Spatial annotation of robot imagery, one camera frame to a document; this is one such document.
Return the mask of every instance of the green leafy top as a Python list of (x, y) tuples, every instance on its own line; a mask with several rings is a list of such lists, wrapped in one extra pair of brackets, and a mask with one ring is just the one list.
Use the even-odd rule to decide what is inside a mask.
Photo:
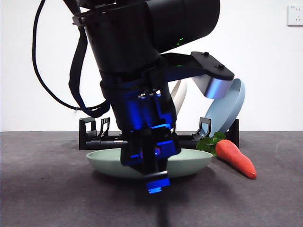
[(215, 147), (217, 142), (220, 140), (225, 139), (226, 136), (222, 132), (215, 132), (213, 137), (203, 137), (196, 146), (197, 150), (204, 150), (206, 152), (212, 153), (212, 155), (215, 157), (217, 156)]

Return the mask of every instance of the carrot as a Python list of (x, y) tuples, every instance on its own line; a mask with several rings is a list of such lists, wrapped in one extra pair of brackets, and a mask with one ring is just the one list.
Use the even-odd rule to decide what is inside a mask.
[(230, 140), (220, 140), (215, 146), (217, 156), (244, 173), (250, 179), (256, 179), (257, 172), (248, 157), (241, 153)]

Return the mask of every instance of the plastic carrot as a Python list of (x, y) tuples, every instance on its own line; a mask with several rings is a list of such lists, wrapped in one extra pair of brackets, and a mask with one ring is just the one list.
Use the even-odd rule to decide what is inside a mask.
[(240, 170), (250, 179), (256, 179), (257, 172), (248, 157), (241, 153), (238, 147), (230, 140), (221, 140), (215, 147), (217, 156)]
[(256, 169), (250, 159), (242, 154), (233, 142), (225, 140), (223, 133), (216, 132), (212, 138), (202, 138), (197, 143), (196, 149), (205, 150), (229, 162), (249, 179), (257, 177)]

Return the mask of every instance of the wall socket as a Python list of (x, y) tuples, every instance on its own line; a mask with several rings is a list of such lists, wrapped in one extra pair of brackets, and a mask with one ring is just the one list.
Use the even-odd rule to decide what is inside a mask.
[(303, 26), (303, 5), (288, 6), (288, 26)]

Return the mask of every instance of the dish rack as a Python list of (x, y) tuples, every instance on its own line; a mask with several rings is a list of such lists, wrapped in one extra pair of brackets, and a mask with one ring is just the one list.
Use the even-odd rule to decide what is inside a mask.
[[(203, 137), (199, 134), (203, 124), (207, 124), (208, 137), (211, 132), (211, 119), (201, 117), (199, 120), (199, 129), (191, 135), (185, 132), (177, 132), (182, 148), (196, 149), (196, 144)], [(87, 131), (86, 124), (90, 123), (90, 130)], [(92, 117), (79, 119), (79, 150), (102, 150), (111, 148), (121, 148), (123, 140), (121, 134), (109, 135), (110, 118), (101, 119), (100, 132), (97, 132), (96, 120)], [(231, 140), (239, 147), (239, 119), (236, 119), (228, 131), (225, 133), (226, 138)]]

